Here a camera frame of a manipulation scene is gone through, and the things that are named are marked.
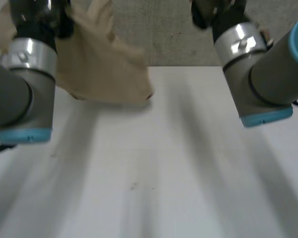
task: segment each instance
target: black band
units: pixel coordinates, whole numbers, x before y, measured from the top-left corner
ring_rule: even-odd
[[[32,38],[43,42],[56,52],[53,30],[37,22],[25,22],[16,27],[17,33],[14,38]]]
[[[236,62],[244,59],[244,58],[247,58],[249,56],[252,56],[252,55],[255,55],[255,54],[259,54],[259,53],[265,53],[266,51],[265,50],[255,50],[255,51],[252,51],[252,52],[249,52],[249,53],[246,53],[246,54],[243,54],[239,57],[236,57],[235,59],[232,59],[230,62],[228,62],[224,67],[223,67],[223,72],[225,73],[228,68],[230,68],[233,64],[235,64]]]
[[[244,15],[244,12],[238,8],[230,8],[222,15],[219,15],[212,23],[214,43],[229,28],[232,28],[243,22],[250,22],[250,19],[248,19]]]

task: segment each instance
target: beige cloth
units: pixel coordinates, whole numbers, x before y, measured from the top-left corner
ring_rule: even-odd
[[[111,103],[144,103],[152,95],[144,53],[113,32],[111,0],[93,0],[88,11],[77,2],[67,9],[74,35],[56,39],[56,83],[71,95]],[[16,34],[7,3],[0,11],[0,50]]]

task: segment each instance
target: white table surface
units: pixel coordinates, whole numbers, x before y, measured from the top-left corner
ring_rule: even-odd
[[[245,129],[219,67],[153,67],[144,108],[58,89],[52,141],[0,154],[0,238],[298,238],[298,109]]]

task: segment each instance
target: textured gray background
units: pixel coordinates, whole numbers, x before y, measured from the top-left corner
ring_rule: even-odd
[[[80,1],[88,7],[91,0]],[[211,32],[192,25],[189,0],[113,0],[113,5],[116,32],[144,47],[150,65],[219,65]],[[249,0],[247,13],[279,40],[298,20],[298,0]]]

